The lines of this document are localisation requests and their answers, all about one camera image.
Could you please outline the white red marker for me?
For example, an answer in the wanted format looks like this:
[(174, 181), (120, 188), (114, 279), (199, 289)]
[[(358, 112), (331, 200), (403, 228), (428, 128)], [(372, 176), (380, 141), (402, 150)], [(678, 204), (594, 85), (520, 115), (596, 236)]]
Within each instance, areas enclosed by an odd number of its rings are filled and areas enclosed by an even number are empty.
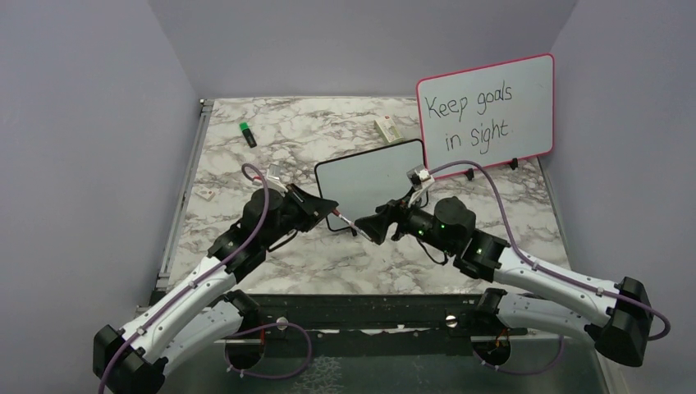
[(368, 241), (371, 241), (372, 238), (362, 229), (360, 229), (352, 220), (347, 218), (345, 215), (342, 213), (337, 213), (336, 216), (341, 219), (346, 225), (348, 225), (354, 232), (357, 234), (361, 235), (363, 238), (365, 238)]

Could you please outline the black framed whiteboard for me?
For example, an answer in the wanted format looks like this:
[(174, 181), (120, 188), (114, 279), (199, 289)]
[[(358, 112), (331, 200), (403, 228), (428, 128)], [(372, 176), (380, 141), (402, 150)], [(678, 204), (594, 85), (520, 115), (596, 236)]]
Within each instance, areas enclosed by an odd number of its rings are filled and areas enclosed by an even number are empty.
[(423, 164), (424, 144), (415, 139), (317, 163), (314, 175), (320, 196), (355, 220), (404, 196), (411, 187), (407, 172)]

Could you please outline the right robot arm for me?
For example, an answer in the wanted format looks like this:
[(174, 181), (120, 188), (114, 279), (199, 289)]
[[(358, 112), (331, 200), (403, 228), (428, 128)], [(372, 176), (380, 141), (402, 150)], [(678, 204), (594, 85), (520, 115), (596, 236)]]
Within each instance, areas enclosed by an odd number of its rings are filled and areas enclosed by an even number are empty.
[(437, 202), (432, 213), (391, 200), (356, 226), (381, 245), (391, 225), (394, 241), (413, 236), (453, 259), (464, 275), (526, 290), (537, 301), (506, 293), (474, 311), (483, 333), (499, 328), (533, 328), (575, 337), (609, 360), (630, 367), (643, 364), (653, 313), (642, 282), (587, 277), (517, 252), (510, 242), (480, 231), (476, 215), (456, 197)]

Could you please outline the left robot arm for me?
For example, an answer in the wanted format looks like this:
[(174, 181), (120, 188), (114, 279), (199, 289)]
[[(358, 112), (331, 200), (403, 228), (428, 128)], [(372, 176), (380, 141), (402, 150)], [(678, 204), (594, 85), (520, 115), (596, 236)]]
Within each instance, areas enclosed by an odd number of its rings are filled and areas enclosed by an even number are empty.
[(307, 232), (338, 207), (289, 184), (256, 190), (240, 219), (222, 233), (199, 264), (139, 317), (94, 337), (98, 392), (156, 393), (177, 362), (219, 337), (247, 337), (257, 329), (259, 304), (233, 287), (255, 270), (268, 250), (294, 231)]

